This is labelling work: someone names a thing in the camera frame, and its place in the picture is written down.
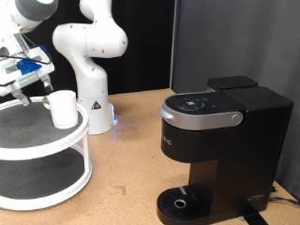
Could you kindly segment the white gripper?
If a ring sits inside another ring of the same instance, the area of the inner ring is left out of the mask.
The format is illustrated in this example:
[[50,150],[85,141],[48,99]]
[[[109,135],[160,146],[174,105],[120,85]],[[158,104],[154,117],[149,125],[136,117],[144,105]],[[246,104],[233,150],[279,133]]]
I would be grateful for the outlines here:
[[52,58],[44,46],[15,55],[3,55],[0,65],[0,96],[11,93],[23,106],[28,106],[31,99],[22,89],[41,80],[45,93],[50,94],[53,91],[50,77],[53,71]]

